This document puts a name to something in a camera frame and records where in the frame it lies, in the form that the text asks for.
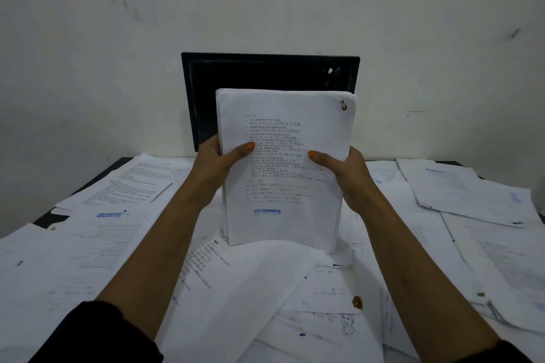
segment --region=hand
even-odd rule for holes
[[[198,208],[205,208],[225,182],[233,164],[251,154],[254,148],[255,142],[248,142],[220,156],[219,136],[214,135],[199,146],[193,168],[179,192],[195,202]]]
[[[344,161],[318,151],[309,151],[309,158],[335,174],[343,192],[344,201],[354,211],[356,211],[358,199],[368,191],[377,190],[365,164],[364,156],[354,147],[350,147],[348,157]]]

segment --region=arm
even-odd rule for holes
[[[428,256],[369,174],[361,152],[343,162],[309,151],[331,169],[353,211],[361,215],[380,271],[422,362],[453,362],[496,346],[498,335]]]
[[[201,210],[212,201],[231,166],[254,146],[249,142],[220,156],[217,135],[203,143],[184,184],[97,300],[117,306],[126,320],[154,339]]]

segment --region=sketch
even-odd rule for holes
[[[342,332],[347,335],[351,336],[354,334],[354,315],[343,313],[341,314],[341,322],[342,322]]]

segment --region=brown stain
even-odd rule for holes
[[[363,301],[361,301],[360,296],[354,296],[354,298],[352,299],[352,305],[356,307],[358,310],[364,309],[364,303]]]

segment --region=black desk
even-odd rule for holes
[[[110,165],[109,167],[107,167],[103,172],[101,172],[100,174],[98,174],[96,177],[94,177],[91,181],[89,181],[87,184],[85,184],[83,187],[79,188],[78,191],[76,191],[74,194],[76,193],[79,193],[80,191],[84,190],[85,188],[87,187],[90,187],[91,185],[93,185],[95,182],[103,179],[106,175],[108,175],[109,173],[111,173],[113,170],[116,170],[117,168],[121,167],[122,165],[125,165],[127,162],[129,162],[130,160],[132,160],[133,158],[132,157],[122,157],[122,158],[119,158],[119,160],[115,161],[112,165]],[[435,161],[435,162],[438,162],[440,164],[449,164],[449,165],[458,165],[458,166],[463,166],[462,164],[460,164],[459,162],[456,162],[456,161]],[[539,216],[541,217],[541,221],[545,224],[545,216],[539,214]],[[44,215],[42,215],[41,217],[39,217],[36,221],[34,221],[33,223],[36,224],[38,227],[42,227],[43,229],[46,229],[48,228],[51,224],[55,223],[55,222],[63,222],[64,220],[66,220],[68,217],[66,215],[57,215],[57,214],[51,214],[51,210],[49,210],[47,213],[45,213]]]

